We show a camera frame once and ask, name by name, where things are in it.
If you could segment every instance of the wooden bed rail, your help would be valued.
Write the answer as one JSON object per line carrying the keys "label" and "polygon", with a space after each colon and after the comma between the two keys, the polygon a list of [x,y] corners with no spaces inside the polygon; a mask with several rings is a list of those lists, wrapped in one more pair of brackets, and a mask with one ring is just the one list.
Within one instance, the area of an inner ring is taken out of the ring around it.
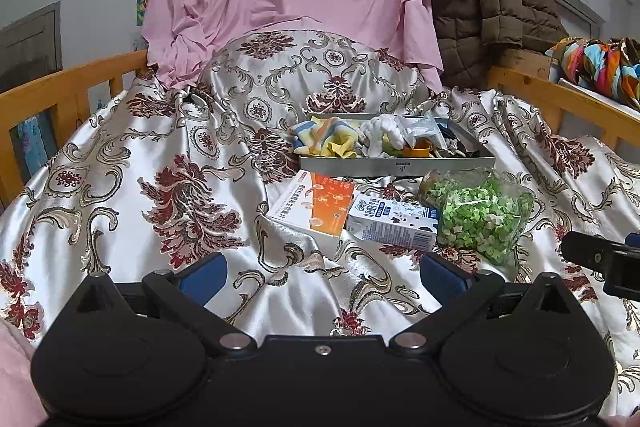
{"label": "wooden bed rail", "polygon": [[56,142],[62,147],[76,131],[78,121],[89,118],[87,89],[108,81],[113,97],[123,89],[123,74],[142,74],[145,69],[146,51],[130,52],[49,74],[0,94],[2,203],[7,206],[24,186],[9,134],[13,127],[50,108]]}
{"label": "wooden bed rail", "polygon": [[562,114],[567,111],[600,127],[603,130],[601,142],[612,150],[619,139],[640,146],[640,121],[578,90],[497,66],[491,68],[488,87],[535,105],[554,134],[560,131]]}

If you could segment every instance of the silver satin fabric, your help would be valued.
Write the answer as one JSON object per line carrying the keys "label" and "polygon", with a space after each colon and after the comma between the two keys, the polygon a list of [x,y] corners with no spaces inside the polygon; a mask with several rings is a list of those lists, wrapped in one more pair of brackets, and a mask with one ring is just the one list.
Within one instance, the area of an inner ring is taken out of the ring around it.
{"label": "silver satin fabric", "polygon": [[[87,273],[137,281],[220,250],[228,276],[207,308],[258,343],[268,334],[388,340],[439,308],[420,283],[421,253],[344,231],[337,251],[321,252],[265,214],[298,169],[290,125],[308,112],[419,111],[429,95],[386,50],[304,30],[232,42],[188,92],[165,90],[149,71],[78,129],[0,218],[2,317],[37,343]],[[444,97],[433,99],[437,111],[536,193],[503,275],[561,274],[616,359],[603,413],[631,413],[640,403],[639,305],[604,295],[602,277],[565,263],[559,241],[569,230],[623,241],[640,229],[640,166],[593,137],[552,136],[537,109],[511,96]],[[407,201],[419,182],[353,181]],[[473,251],[438,251],[467,271],[495,270]]]}

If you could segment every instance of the screw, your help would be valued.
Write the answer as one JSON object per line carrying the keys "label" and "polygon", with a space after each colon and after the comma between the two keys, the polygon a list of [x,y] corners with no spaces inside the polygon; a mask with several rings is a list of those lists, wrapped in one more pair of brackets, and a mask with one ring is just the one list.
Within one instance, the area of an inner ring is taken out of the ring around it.
{"label": "screw", "polygon": [[424,335],[421,335],[420,333],[411,333],[407,331],[406,333],[400,333],[396,336],[396,344],[400,347],[405,347],[406,349],[418,349],[426,343],[427,339],[425,339]]}
{"label": "screw", "polygon": [[244,333],[227,333],[220,337],[220,345],[226,349],[244,349],[251,344],[251,337]]}
{"label": "screw", "polygon": [[329,346],[325,346],[325,345],[321,345],[321,346],[316,346],[316,353],[318,355],[328,355],[331,352],[331,347]]}

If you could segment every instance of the green plastic pieces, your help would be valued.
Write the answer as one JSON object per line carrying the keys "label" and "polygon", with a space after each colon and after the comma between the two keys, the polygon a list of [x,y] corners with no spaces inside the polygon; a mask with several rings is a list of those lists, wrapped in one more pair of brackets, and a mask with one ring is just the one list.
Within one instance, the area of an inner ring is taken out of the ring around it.
{"label": "green plastic pieces", "polygon": [[533,192],[488,169],[429,177],[427,198],[440,208],[438,242],[476,250],[492,264],[505,264],[529,219]]}

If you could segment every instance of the brown puffer coat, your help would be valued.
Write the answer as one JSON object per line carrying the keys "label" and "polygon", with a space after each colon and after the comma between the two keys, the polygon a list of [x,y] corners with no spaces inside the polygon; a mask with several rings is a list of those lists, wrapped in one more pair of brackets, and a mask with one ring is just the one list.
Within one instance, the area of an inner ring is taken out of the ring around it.
{"label": "brown puffer coat", "polygon": [[484,88],[504,48],[545,52],[567,36],[553,0],[431,0],[444,86]]}

